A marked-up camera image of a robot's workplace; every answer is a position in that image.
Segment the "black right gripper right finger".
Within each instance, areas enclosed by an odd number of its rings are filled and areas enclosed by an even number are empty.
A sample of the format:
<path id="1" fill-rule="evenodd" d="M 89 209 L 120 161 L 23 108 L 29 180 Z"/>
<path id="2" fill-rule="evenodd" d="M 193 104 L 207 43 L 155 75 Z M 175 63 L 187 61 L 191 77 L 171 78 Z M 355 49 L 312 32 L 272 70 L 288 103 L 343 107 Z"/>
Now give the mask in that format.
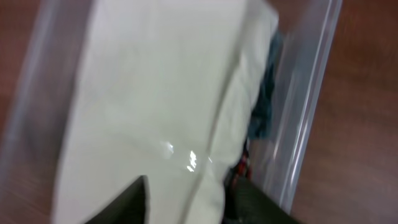
<path id="1" fill-rule="evenodd" d="M 222 224 L 298 224 L 250 180 L 238 177 L 224 186 Z"/>

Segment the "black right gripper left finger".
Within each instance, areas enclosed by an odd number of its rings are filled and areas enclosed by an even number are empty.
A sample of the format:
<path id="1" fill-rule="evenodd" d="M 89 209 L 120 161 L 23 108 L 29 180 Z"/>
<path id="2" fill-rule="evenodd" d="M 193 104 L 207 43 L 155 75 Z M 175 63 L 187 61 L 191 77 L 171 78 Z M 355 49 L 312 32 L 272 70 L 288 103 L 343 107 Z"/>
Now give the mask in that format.
<path id="1" fill-rule="evenodd" d="M 145 224 L 147 177 L 142 175 L 85 224 Z"/>

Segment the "red navy plaid shirt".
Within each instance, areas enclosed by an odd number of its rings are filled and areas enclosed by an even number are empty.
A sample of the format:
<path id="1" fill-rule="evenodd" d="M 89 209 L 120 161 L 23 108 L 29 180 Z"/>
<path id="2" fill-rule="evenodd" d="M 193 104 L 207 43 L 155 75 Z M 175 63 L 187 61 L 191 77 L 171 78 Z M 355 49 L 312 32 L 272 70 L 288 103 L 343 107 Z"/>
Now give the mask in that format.
<path id="1" fill-rule="evenodd" d="M 224 179 L 224 186 L 231 187 L 236 183 L 238 177 L 243 177 L 245 179 L 251 179 L 252 168 L 251 161 L 249 157 L 249 140 L 245 140 L 243 144 L 243 150 L 238 163 L 230 168 Z"/>

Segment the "blue denim jeans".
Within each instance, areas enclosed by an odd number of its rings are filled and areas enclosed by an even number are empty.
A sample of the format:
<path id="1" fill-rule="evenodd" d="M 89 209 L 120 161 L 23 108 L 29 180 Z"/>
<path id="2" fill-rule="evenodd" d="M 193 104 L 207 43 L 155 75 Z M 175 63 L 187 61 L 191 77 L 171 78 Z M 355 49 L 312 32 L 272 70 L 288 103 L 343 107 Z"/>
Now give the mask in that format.
<path id="1" fill-rule="evenodd" d="M 265 139 L 271 127 L 272 95 L 275 88 L 275 73 L 283 48 L 284 37 L 277 31 L 270 44 L 264 76 L 260 85 L 257 102 L 251 113 L 248 126 L 248 139 Z"/>

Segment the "cream cloth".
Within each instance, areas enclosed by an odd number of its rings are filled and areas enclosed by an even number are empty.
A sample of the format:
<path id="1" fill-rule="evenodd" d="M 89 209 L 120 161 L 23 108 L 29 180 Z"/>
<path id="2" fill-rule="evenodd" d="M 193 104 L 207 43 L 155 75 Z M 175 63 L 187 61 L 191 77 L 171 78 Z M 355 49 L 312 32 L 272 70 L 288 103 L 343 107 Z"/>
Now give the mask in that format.
<path id="1" fill-rule="evenodd" d="M 146 223 L 220 223 L 278 23 L 265 1 L 95 1 L 52 222 L 144 175 Z"/>

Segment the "clear plastic storage bin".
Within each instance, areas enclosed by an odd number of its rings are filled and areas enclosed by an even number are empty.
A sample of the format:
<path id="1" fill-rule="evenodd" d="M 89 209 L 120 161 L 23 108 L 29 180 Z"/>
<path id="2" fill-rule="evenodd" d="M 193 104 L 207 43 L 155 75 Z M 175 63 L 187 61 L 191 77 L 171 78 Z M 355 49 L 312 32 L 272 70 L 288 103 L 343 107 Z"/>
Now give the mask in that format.
<path id="1" fill-rule="evenodd" d="M 90 1 L 2 1 L 1 66 L 19 67 L 1 87 L 1 222 L 47 223 Z M 252 156 L 253 181 L 286 212 L 297 181 L 341 1 L 274 1 L 284 45 L 272 126 Z"/>

